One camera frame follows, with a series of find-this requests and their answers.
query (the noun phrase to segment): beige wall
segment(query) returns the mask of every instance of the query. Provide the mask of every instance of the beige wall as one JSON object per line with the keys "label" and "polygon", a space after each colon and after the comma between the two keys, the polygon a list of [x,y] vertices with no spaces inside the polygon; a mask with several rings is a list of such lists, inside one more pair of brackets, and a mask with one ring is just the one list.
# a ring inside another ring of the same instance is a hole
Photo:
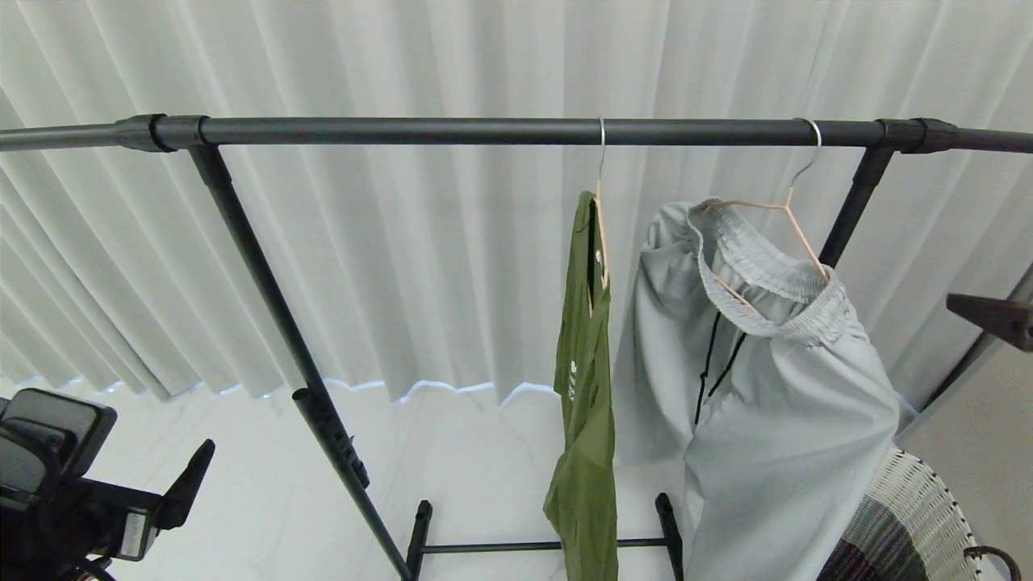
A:
{"label": "beige wall", "polygon": [[982,540],[1033,574],[1033,354],[995,345],[906,430]]}

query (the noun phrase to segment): brown handle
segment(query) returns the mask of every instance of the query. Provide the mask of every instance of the brown handle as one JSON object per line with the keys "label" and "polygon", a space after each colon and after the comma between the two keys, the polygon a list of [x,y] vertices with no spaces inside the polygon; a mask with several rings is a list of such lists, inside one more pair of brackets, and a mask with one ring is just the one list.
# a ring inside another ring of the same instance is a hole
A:
{"label": "brown handle", "polygon": [[985,554],[997,555],[1004,561],[1004,564],[1008,565],[1008,573],[1011,575],[1011,581],[1023,581],[1023,572],[1019,571],[1019,563],[1015,562],[1015,559],[1011,558],[1011,555],[1005,553],[1001,549],[982,545],[965,549],[965,556],[967,557],[975,558],[981,557]]}

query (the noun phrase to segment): plaid fabric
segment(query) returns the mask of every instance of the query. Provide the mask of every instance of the plaid fabric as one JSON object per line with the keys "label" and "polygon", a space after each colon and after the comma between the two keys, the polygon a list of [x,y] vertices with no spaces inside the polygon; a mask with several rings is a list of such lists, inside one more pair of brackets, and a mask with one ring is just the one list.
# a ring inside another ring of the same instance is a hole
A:
{"label": "plaid fabric", "polygon": [[904,524],[885,504],[865,495],[818,579],[929,581],[929,574]]}

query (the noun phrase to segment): hanging clothes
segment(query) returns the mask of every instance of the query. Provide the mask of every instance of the hanging clothes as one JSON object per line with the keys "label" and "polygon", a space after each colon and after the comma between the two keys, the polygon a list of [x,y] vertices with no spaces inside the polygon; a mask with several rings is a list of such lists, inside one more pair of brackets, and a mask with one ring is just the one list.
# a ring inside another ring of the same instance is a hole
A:
{"label": "hanging clothes", "polygon": [[570,581],[617,580],[617,490],[609,394],[609,287],[595,194],[582,192],[567,264],[553,387],[563,405],[564,452],[543,511],[563,545]]}
{"label": "hanging clothes", "polygon": [[617,456],[684,461],[686,579],[813,581],[897,399],[832,269],[729,207],[696,213],[711,202],[664,206],[649,228],[614,367]]}

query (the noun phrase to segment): drawstring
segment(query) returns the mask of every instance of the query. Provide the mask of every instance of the drawstring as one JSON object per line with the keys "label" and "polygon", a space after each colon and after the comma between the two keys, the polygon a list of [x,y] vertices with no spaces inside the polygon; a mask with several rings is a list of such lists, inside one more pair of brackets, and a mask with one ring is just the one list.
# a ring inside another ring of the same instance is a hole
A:
{"label": "drawstring", "polygon": [[[707,345],[707,363],[703,365],[703,372],[699,374],[699,397],[696,399],[696,419],[692,423],[693,426],[699,424],[699,409],[703,405],[703,392],[707,391],[707,375],[710,374],[710,360],[711,356],[714,355],[714,340],[717,337],[717,324],[721,320],[721,311],[718,311],[714,315],[714,326],[711,328],[711,339],[710,343]],[[739,348],[743,346],[743,341],[746,340],[746,333],[742,333],[739,339],[735,340],[735,346],[731,349],[731,357],[728,358],[728,363],[725,364],[724,370],[721,374],[717,376],[717,381],[714,383],[714,387],[711,388],[707,397],[714,395],[717,391],[718,386],[724,380],[725,376],[731,371],[731,364],[734,363],[735,357],[739,356]]]}

